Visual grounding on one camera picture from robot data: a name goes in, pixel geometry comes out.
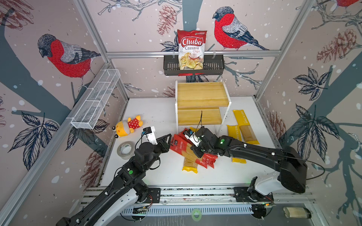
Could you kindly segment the red spaghetti bag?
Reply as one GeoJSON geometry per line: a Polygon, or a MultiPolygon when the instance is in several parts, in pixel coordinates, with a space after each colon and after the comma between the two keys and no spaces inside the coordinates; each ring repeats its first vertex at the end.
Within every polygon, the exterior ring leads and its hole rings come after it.
{"type": "Polygon", "coordinates": [[[188,128],[185,128],[185,129],[182,131],[182,134],[183,134],[183,135],[187,135],[187,136],[191,136],[193,133],[194,133],[194,131],[191,130],[191,129],[188,129],[188,128]]]}
{"type": "Polygon", "coordinates": [[[198,165],[201,165],[207,169],[207,164],[202,161],[202,158],[198,158],[191,150],[191,144],[189,144],[187,141],[185,141],[182,137],[178,136],[177,134],[174,134],[171,140],[170,149],[182,155],[186,159],[198,165]]]}
{"type": "Polygon", "coordinates": [[[216,159],[218,157],[215,156],[215,155],[211,155],[211,154],[207,154],[205,153],[203,156],[202,156],[202,161],[205,162],[207,164],[207,167],[212,167],[214,168],[214,163],[216,162],[216,159]]]}

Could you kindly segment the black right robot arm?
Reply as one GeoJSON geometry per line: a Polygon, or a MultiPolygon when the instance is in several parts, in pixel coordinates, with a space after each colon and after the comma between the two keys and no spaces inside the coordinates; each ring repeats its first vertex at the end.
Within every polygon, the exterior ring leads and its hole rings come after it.
{"type": "Polygon", "coordinates": [[[207,154],[214,157],[241,158],[249,160],[271,169],[264,175],[256,175],[249,182],[238,182],[238,173],[227,170],[210,176],[211,185],[241,185],[234,191],[234,197],[240,202],[274,202],[272,193],[286,189],[290,192],[303,194],[306,191],[306,183],[316,176],[307,176],[307,162],[299,157],[293,148],[267,148],[248,144],[230,136],[216,136],[208,128],[202,126],[196,132],[187,130],[184,132],[191,145],[191,150],[197,157],[205,157],[207,154]]]}

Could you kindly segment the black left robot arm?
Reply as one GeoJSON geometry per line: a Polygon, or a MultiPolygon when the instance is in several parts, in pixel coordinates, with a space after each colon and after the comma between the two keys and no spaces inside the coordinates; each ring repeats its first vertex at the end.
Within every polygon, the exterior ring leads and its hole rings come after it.
{"type": "Polygon", "coordinates": [[[135,150],[116,174],[112,182],[90,204],[74,216],[63,217],[57,226],[106,226],[129,206],[147,199],[149,187],[143,182],[159,156],[170,149],[172,135],[144,142],[135,150]]]}

